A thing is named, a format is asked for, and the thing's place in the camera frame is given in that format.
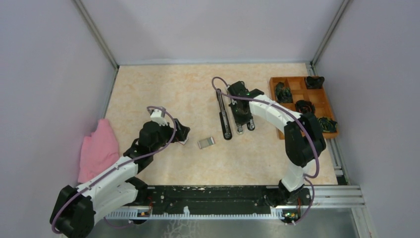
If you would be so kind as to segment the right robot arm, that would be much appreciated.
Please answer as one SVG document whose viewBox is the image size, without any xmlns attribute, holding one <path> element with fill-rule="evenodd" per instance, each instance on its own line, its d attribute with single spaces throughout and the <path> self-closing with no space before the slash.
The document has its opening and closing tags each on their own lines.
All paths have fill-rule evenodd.
<svg viewBox="0 0 420 238">
<path fill-rule="evenodd" d="M 226 90 L 238 133 L 243 133 L 244 125 L 254 130 L 254 116 L 264 119 L 283 133 L 289 165 L 279 181 L 273 203 L 292 204 L 303 188 L 304 179 L 316 178 L 319 174 L 319 156 L 326 149 L 326 143 L 317 118 L 311 113 L 292 111 L 271 100 L 259 89 L 250 91 L 243 81 L 228 85 Z M 309 175 L 311 168 L 315 168 L 313 175 Z"/>
</svg>

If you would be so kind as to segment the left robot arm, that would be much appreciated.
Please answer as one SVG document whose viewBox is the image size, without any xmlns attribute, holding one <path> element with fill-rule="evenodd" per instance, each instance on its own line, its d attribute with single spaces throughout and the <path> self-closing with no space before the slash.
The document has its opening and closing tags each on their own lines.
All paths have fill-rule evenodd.
<svg viewBox="0 0 420 238">
<path fill-rule="evenodd" d="M 173 121 L 174 126 L 153 120 L 144 123 L 139 137 L 117 162 L 85 183 L 63 187 L 50 217 L 52 231 L 68 238 L 85 238 L 99 220 L 115 209 L 130 203 L 145 204 L 148 186 L 136 175 L 169 143 L 188 140 L 191 129 L 178 119 Z"/>
</svg>

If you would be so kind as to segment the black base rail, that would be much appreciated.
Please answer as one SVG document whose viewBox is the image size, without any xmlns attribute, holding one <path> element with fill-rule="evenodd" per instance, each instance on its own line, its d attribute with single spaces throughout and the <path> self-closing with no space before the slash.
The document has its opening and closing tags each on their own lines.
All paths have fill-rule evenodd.
<svg viewBox="0 0 420 238">
<path fill-rule="evenodd" d="M 154 185 L 131 204 L 145 206 L 153 215 L 268 215 L 277 206 L 306 206 L 308 188 L 285 199 L 278 186 L 181 186 Z"/>
</svg>

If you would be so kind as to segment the red white staple box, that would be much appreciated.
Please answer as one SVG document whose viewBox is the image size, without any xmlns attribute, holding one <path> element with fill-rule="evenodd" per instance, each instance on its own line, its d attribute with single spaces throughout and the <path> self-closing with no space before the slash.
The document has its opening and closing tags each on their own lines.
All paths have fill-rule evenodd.
<svg viewBox="0 0 420 238">
<path fill-rule="evenodd" d="M 180 141 L 179 143 L 181 143 L 182 145 L 185 145 L 186 143 L 187 143 L 187 141 L 188 141 L 188 138 L 186 138 L 185 140 L 183 140 L 183 141 Z"/>
</svg>

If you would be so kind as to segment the pink cloth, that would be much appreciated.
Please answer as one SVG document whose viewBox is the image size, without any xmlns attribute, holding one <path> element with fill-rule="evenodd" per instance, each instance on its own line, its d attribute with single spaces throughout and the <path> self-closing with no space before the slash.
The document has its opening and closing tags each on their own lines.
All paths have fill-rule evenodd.
<svg viewBox="0 0 420 238">
<path fill-rule="evenodd" d="M 107 119 L 100 119 L 97 128 L 83 139 L 80 152 L 78 183 L 95 178 L 119 159 L 119 144 Z"/>
</svg>

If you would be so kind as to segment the dark clip bundle bottom right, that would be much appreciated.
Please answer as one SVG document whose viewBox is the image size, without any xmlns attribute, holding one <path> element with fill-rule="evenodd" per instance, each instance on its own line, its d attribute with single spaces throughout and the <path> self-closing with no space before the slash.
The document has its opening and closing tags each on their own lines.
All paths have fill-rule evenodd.
<svg viewBox="0 0 420 238">
<path fill-rule="evenodd" d="M 338 123 L 332 118 L 320 117 L 317 119 L 323 133 L 336 133 Z"/>
</svg>

